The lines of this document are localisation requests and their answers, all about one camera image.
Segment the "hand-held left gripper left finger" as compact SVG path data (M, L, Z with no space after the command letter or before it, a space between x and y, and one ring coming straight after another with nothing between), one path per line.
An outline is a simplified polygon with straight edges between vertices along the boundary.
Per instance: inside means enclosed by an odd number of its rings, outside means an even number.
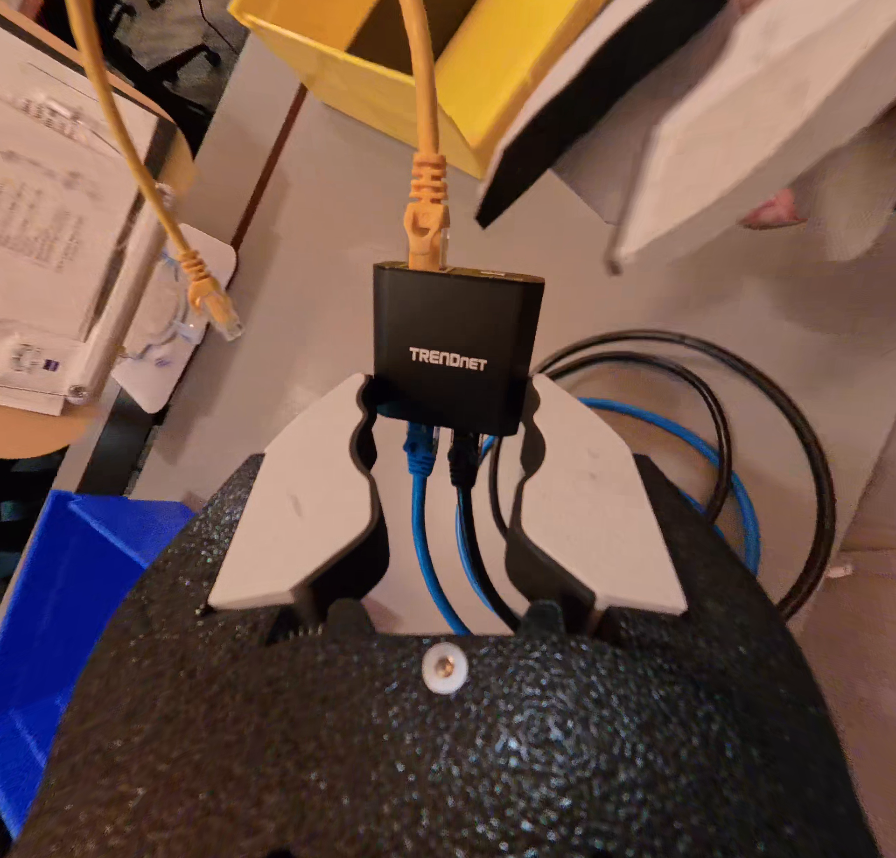
M373 378L355 373L267 446L209 594L218 611L362 600L385 576L389 543L372 474Z

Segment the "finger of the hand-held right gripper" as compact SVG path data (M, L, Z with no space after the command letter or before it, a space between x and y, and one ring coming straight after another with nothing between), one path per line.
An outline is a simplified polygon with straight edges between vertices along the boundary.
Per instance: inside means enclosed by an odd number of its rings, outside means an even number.
M538 83L499 143L476 209L487 228L728 0L610 0Z
M895 0L762 0L661 121L610 258L679 259L784 187L822 259L857 259L894 209Z

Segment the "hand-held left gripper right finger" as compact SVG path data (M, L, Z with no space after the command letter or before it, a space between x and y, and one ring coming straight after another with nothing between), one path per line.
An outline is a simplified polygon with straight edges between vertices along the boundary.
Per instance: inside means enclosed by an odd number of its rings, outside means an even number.
M687 600L633 452L544 374L528 383L512 499L512 584L565 618L671 617Z

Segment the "black network adapter box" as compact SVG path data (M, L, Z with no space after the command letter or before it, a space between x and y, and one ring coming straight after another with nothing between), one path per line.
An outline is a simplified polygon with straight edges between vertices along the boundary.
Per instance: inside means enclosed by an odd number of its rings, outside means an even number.
M449 267L373 268L377 413L479 435L518 431L542 278Z

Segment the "adjacent grey desk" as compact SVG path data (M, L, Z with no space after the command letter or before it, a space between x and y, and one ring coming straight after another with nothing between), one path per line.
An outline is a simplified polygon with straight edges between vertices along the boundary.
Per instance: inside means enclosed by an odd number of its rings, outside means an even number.
M307 94L292 68L250 35L178 205L185 224L241 250Z

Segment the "person's right hand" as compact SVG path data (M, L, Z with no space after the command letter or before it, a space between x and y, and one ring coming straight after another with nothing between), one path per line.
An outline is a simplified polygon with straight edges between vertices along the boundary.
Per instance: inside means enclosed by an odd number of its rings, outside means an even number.
M806 223L792 188L774 193L766 202L743 216L738 225L753 231L774 230Z

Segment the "yellow plastic bin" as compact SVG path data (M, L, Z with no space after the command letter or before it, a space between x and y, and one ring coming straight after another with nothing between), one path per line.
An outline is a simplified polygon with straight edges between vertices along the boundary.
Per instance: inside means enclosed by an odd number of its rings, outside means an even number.
M230 13L317 99L410 146L412 74L347 54L378 0L232 0ZM441 152L481 179L538 83L609 0L477 0L434 60Z

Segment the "blue plastic bin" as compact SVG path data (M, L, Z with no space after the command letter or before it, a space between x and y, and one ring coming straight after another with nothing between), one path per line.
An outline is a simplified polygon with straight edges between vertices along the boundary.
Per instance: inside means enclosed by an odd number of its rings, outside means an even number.
M193 516L180 502L50 492L2 614L1 810L10 839L28 818L91 652Z

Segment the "black office chair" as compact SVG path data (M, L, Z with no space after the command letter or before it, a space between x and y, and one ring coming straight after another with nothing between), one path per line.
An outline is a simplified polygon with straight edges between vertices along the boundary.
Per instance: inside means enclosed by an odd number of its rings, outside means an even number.
M96 43L106 65L129 80L146 96L163 106L171 117L177 113L186 115L191 122L207 119L210 112L189 99L174 99L168 89L179 79L181 71L195 58L203 57L211 68L221 64L220 55L205 43L185 47L177 55L147 67L134 55L133 48L118 37L124 18L137 16L136 8L125 0L90 0L83 19L92 17ZM77 48L80 46L71 27L69 8L65 0L44 0L38 14L38 23L50 33Z

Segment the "white printed box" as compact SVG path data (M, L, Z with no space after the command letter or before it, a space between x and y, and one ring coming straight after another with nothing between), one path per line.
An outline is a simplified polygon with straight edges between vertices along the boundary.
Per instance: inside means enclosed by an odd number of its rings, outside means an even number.
M58 417L185 299L83 70L2 21L1 94L2 406Z

